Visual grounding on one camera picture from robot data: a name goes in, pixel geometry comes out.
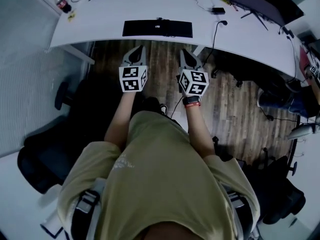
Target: white table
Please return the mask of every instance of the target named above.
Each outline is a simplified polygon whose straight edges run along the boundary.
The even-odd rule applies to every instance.
[[[304,80],[299,70],[301,42],[297,37],[292,39],[297,57],[295,68],[291,42],[284,33],[278,34],[280,27],[277,24],[264,21],[267,31],[253,14],[241,19],[247,11],[239,7],[236,11],[233,6],[221,0],[198,1],[205,9],[212,6],[223,7],[225,14],[212,15],[198,7],[194,0],[81,0],[77,3],[69,1],[72,9],[75,9],[75,18],[69,22],[68,14],[61,15],[50,47],[66,46],[69,52],[86,60],[87,58],[81,56],[70,44],[97,40],[142,39],[197,45],[194,53],[198,55],[204,47],[212,47],[217,22],[226,20],[226,26],[218,26],[215,49],[258,61],[290,77],[296,76]],[[158,17],[192,22],[193,38],[122,36],[125,21],[156,20]]]

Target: white cube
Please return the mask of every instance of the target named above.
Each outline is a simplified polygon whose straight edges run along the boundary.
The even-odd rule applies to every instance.
[[[188,95],[202,96],[209,85],[208,73],[196,70],[182,69],[179,84]]]
[[[124,93],[141,92],[148,79],[148,67],[121,66],[119,67],[119,78]]]

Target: red bracelet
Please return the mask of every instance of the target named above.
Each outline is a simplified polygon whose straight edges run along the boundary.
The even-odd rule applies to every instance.
[[[185,108],[189,108],[189,107],[193,107],[193,106],[199,106],[200,107],[201,103],[200,102],[192,102],[192,103],[184,105]]]

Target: gray device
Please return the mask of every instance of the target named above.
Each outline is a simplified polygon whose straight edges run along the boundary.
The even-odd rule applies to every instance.
[[[231,0],[231,2],[260,13],[281,27],[285,25],[285,21],[279,10],[266,0]]]

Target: strap buckle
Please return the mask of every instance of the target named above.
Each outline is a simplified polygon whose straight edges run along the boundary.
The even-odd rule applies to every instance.
[[[75,209],[88,214],[100,200],[100,195],[96,191],[86,190],[80,198],[81,200],[78,202]]]

